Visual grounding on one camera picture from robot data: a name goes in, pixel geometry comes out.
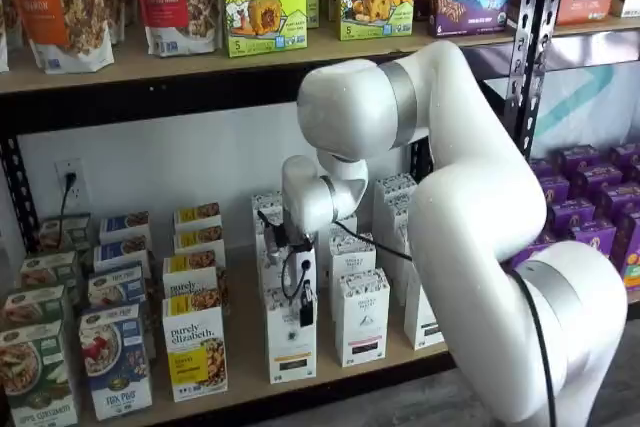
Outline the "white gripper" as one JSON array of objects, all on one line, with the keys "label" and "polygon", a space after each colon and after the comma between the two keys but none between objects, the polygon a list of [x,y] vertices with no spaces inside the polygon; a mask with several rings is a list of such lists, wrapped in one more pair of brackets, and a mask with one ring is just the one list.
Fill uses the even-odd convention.
[{"label": "white gripper", "polygon": [[287,272],[290,286],[287,295],[300,294],[299,320],[301,326],[312,326],[316,322],[317,269],[314,244],[305,240],[292,247],[287,257]]}]

